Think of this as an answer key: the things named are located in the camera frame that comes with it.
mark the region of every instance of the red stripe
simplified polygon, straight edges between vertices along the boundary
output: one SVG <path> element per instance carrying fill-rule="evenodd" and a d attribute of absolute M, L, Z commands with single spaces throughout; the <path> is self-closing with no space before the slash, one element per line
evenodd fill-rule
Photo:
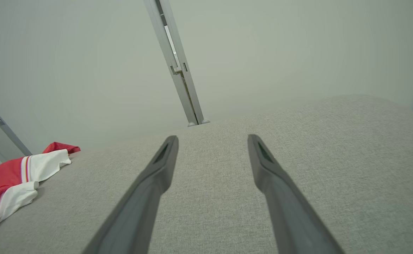
<path fill-rule="evenodd" d="M 26 164 L 25 164 L 26 182 L 29 182 L 28 180 L 28 159 L 29 159 L 29 156 L 26 158 Z"/>

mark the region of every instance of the gray plastic object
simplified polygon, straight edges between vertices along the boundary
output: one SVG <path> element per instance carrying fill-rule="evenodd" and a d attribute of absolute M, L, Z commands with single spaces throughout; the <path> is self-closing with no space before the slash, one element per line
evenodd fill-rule
<path fill-rule="evenodd" d="M 247 141 L 253 177 L 266 196 L 279 253 L 343 253 L 261 138 L 249 135 Z"/>
<path fill-rule="evenodd" d="M 178 138 L 168 137 L 100 227 L 85 254 L 147 253 L 161 195 L 171 186 Z"/>

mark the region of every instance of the cloth fold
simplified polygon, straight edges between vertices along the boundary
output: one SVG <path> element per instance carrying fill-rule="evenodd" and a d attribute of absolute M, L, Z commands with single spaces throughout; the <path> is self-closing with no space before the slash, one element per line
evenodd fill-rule
<path fill-rule="evenodd" d="M 0 164 L 0 222 L 37 196 L 39 182 L 50 178 L 64 165 L 78 146 L 52 143 L 44 153 L 12 159 Z"/>

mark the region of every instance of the gray fabric surface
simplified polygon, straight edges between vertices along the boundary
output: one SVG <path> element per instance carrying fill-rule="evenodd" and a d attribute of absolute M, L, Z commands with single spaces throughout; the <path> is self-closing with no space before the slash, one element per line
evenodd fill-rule
<path fill-rule="evenodd" d="M 413 111 L 349 95 L 75 154 L 0 224 L 0 253 L 79 253 L 168 135 L 149 252 L 275 253 L 247 135 L 259 135 L 347 253 L 413 253 Z"/>

